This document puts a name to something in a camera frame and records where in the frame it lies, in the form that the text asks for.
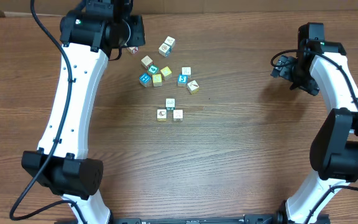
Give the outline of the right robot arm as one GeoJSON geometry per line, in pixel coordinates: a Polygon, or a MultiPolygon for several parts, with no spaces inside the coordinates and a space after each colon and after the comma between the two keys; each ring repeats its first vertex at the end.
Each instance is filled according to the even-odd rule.
{"type": "Polygon", "coordinates": [[[342,189],[358,191],[358,88],[343,45],[325,40],[322,23],[300,26],[297,46],[295,57],[287,50],[272,57],[271,75],[292,90],[322,94],[328,116],[310,147],[311,172],[272,223],[329,223],[320,214],[329,201],[342,189]]]}

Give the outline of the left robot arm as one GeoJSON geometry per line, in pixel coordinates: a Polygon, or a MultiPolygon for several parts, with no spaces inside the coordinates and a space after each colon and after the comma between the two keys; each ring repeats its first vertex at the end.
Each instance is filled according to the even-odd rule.
{"type": "Polygon", "coordinates": [[[61,19],[54,44],[62,62],[50,118],[36,150],[22,155],[32,183],[59,195],[75,223],[114,221],[99,191],[103,163],[88,157],[88,129],[111,52],[145,44],[142,17],[132,8],[132,1],[82,1],[61,19]]]}

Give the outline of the block with yellow side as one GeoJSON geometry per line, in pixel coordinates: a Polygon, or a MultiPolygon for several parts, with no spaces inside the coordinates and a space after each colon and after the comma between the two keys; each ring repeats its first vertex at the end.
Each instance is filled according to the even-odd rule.
{"type": "Polygon", "coordinates": [[[158,109],[157,110],[157,121],[166,121],[167,120],[167,110],[158,109]]]}

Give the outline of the wooden block green side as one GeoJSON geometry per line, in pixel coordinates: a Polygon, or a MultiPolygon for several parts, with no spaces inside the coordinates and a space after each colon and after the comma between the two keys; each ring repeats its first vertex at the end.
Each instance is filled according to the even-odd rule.
{"type": "Polygon", "coordinates": [[[169,111],[173,111],[175,109],[175,99],[174,98],[167,98],[165,107],[169,111]]]}

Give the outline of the wooden block red drawing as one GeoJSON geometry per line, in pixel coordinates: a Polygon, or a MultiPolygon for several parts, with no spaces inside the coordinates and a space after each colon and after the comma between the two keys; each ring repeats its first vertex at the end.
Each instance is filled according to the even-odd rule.
{"type": "Polygon", "coordinates": [[[173,110],[173,120],[183,121],[183,110],[173,110]]]}

